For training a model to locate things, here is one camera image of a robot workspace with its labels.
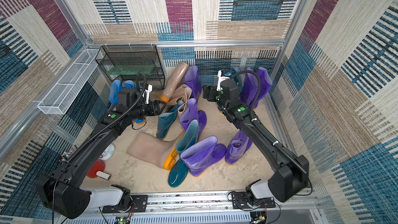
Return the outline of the short purple boot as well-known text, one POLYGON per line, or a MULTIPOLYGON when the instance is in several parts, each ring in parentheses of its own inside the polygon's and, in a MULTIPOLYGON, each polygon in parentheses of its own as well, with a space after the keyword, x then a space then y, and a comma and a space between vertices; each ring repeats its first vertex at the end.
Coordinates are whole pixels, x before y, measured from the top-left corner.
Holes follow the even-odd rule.
POLYGON ((225 161, 227 164, 236 163, 252 146, 251 139, 242 131, 238 131, 227 147, 225 161))
POLYGON ((192 176, 201 175, 208 167, 218 163, 226 155, 227 148, 218 144, 216 136, 210 136, 188 149, 186 163, 192 176))

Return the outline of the blue rain boot upright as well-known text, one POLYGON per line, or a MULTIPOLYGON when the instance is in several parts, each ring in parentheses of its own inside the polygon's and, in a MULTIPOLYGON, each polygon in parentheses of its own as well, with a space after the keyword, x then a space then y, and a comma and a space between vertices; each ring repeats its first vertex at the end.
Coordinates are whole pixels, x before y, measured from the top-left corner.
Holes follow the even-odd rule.
POLYGON ((112 82, 110 93, 109 93, 109 102, 112 104, 118 103, 118 94, 123 89, 122 82, 120 80, 114 80, 112 82))

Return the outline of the beige boot middle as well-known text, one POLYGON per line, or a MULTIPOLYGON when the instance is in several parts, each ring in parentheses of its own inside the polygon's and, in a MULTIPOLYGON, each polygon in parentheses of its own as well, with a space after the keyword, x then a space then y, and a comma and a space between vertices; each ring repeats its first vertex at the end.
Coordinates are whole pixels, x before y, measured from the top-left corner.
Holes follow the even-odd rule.
POLYGON ((179 105, 177 109, 178 118, 180 118, 183 113, 187 109, 187 101, 190 99, 192 94, 192 89, 183 84, 178 87, 171 96, 171 99, 166 103, 166 109, 170 108, 171 106, 175 106, 178 104, 179 101, 183 101, 182 105, 179 105))

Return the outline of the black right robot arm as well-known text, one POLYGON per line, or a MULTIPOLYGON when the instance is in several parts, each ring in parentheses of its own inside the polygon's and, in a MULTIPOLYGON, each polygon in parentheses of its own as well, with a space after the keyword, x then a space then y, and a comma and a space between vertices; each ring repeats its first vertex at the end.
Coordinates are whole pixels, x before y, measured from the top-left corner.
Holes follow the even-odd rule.
POLYGON ((262 152, 274 171, 268 180, 272 195, 286 202, 309 184, 309 161, 281 144, 262 124, 253 108, 243 104, 239 88, 234 80, 221 82, 220 90, 215 86, 203 86, 203 98, 216 102, 227 120, 242 131, 262 152))

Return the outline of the green tray on shelf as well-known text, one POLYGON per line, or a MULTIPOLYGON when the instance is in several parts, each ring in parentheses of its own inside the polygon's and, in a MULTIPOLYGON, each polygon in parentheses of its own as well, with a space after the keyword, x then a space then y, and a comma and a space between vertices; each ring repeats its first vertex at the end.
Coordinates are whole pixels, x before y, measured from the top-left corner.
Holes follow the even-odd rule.
POLYGON ((107 71, 108 75, 137 75, 143 72, 147 75, 152 74, 154 65, 116 65, 107 71))

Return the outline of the purple boot middle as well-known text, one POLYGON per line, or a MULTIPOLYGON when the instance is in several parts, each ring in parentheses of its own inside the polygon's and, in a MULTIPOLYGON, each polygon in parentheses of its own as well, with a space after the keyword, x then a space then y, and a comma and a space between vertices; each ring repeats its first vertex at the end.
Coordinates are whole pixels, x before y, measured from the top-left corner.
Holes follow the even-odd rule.
POLYGON ((198 102, 195 98, 191 98, 187 101, 187 107, 188 107, 187 110, 180 117, 179 122, 183 130, 186 131, 189 124, 193 120, 197 120, 199 123, 199 133, 198 133, 198 138, 199 138, 207 124, 206 113, 204 111, 198 110, 198 102))

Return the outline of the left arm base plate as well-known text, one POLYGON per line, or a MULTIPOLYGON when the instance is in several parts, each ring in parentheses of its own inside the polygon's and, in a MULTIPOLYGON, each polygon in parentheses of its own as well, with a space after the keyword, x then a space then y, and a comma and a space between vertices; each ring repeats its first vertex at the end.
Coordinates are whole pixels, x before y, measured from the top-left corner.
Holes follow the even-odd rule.
POLYGON ((104 214, 123 214, 123 213, 143 213, 146 211, 148 195, 130 195, 129 199, 121 200, 121 203, 115 206, 104 206, 104 214))

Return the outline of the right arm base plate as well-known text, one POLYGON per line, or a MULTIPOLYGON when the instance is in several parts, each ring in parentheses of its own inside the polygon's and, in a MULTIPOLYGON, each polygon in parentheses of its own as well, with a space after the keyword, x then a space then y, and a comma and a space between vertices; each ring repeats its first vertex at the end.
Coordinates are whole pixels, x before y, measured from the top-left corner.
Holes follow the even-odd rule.
POLYGON ((243 211, 254 211, 256 209, 275 208, 274 198, 256 199, 246 192, 230 191, 227 199, 232 203, 234 209, 243 211))

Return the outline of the short purple boot front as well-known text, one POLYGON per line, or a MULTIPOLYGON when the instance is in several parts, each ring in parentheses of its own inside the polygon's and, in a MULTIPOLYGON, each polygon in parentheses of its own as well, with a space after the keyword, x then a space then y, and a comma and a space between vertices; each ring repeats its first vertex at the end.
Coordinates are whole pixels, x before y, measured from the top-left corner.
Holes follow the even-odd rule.
POLYGON ((192 176, 201 175, 208 167, 218 163, 226 155, 227 148, 218 144, 216 136, 210 136, 188 149, 186 163, 192 176))

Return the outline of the aluminium front rail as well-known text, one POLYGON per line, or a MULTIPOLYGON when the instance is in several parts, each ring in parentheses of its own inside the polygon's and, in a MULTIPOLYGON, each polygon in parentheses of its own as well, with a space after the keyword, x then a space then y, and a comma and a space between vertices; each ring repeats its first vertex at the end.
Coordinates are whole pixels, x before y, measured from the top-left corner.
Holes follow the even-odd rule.
POLYGON ((143 193, 148 195, 143 213, 104 214, 94 208, 76 219, 56 215, 57 224, 325 224, 314 195, 298 195, 285 203, 274 198, 275 208, 234 209, 223 191, 143 193))

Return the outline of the tall purple boot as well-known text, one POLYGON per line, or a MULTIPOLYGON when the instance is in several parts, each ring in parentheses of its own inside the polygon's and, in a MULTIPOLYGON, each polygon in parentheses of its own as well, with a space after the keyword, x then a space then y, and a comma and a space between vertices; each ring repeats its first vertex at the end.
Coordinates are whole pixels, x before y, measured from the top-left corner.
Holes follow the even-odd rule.
POLYGON ((259 67, 257 74, 259 75, 261 79, 261 92, 260 95, 257 99, 257 101, 254 103, 253 107, 257 108, 259 102, 268 94, 270 89, 272 88, 273 82, 268 74, 268 71, 264 67, 259 67))
POLYGON ((257 107, 258 102, 254 98, 257 94, 258 85, 256 76, 252 73, 246 73, 244 84, 239 94, 241 103, 253 106, 254 108, 257 107))

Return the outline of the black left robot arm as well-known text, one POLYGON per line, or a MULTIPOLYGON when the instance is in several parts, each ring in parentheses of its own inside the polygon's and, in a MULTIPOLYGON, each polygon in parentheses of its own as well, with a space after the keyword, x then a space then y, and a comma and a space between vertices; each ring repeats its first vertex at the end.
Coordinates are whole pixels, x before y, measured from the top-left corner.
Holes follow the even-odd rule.
POLYGON ((44 207, 69 219, 88 209, 118 205, 127 209, 132 200, 130 190, 112 185, 88 189, 81 185, 105 149, 136 119, 158 116, 163 102, 150 100, 145 89, 123 89, 113 111, 106 112, 89 137, 51 175, 41 175, 35 186, 44 207))

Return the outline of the purple boot at back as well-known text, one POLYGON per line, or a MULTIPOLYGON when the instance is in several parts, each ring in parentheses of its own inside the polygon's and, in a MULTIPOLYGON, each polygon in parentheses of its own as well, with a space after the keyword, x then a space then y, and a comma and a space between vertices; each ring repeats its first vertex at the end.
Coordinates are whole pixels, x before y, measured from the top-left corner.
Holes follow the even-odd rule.
POLYGON ((185 84, 191 88, 191 98, 199 99, 199 96, 202 93, 202 85, 199 80, 199 69, 196 65, 191 66, 184 78, 185 84))

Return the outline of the beige boot leaning at back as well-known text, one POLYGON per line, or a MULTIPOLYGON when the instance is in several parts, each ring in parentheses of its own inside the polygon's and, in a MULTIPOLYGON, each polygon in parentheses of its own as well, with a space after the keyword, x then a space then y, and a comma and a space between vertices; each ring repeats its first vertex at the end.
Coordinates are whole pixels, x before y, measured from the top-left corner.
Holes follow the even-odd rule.
POLYGON ((173 93, 181 83, 186 72, 188 71, 189 65, 185 62, 180 62, 178 66, 173 70, 169 76, 165 87, 162 91, 158 92, 157 95, 163 102, 169 102, 172 98, 173 93))

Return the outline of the teal boot front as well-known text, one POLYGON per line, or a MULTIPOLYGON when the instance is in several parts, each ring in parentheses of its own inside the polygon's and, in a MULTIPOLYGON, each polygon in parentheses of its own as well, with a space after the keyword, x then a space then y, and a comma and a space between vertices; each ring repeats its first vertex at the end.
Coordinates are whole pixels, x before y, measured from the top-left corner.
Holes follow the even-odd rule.
POLYGON ((179 159, 173 165, 168 177, 168 184, 172 188, 176 188, 185 180, 188 175, 189 167, 186 163, 186 154, 198 140, 199 122, 191 121, 181 140, 176 145, 176 151, 179 159))

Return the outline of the beige boot lying front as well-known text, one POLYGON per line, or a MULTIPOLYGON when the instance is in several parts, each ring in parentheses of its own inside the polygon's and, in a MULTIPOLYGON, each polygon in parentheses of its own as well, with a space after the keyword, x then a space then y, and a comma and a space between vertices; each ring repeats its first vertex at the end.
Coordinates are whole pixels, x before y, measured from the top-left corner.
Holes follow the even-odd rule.
POLYGON ((184 134, 185 132, 183 131, 174 140, 164 141, 141 132, 137 135, 126 153, 169 171, 176 163, 176 157, 178 155, 176 145, 184 134))

